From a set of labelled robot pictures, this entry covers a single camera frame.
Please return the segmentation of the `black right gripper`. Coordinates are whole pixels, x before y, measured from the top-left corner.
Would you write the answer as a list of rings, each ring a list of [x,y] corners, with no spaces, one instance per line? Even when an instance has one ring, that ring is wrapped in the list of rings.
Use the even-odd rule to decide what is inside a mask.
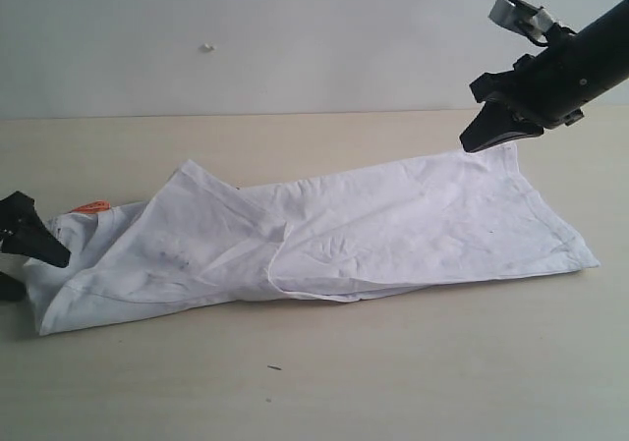
[[[476,153],[578,122],[589,69],[590,49],[570,42],[525,54],[510,71],[483,73],[469,85],[476,102],[509,108],[485,104],[459,136],[463,149]]]

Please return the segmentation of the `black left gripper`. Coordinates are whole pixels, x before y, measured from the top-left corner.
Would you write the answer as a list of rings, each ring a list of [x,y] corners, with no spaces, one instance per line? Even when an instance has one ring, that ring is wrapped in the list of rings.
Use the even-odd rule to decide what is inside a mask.
[[[1,252],[20,255],[65,268],[70,251],[45,227],[36,213],[34,199],[16,191],[1,200]],[[21,302],[25,285],[0,273],[0,301]]]

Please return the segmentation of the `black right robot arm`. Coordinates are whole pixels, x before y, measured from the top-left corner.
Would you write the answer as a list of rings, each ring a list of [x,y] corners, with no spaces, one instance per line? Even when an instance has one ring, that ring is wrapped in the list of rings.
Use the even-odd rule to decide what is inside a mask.
[[[496,0],[488,17],[541,53],[525,54],[511,70],[484,73],[471,83],[483,108],[459,137],[467,152],[570,126],[583,118],[584,105],[628,78],[627,1],[580,31],[524,0]]]

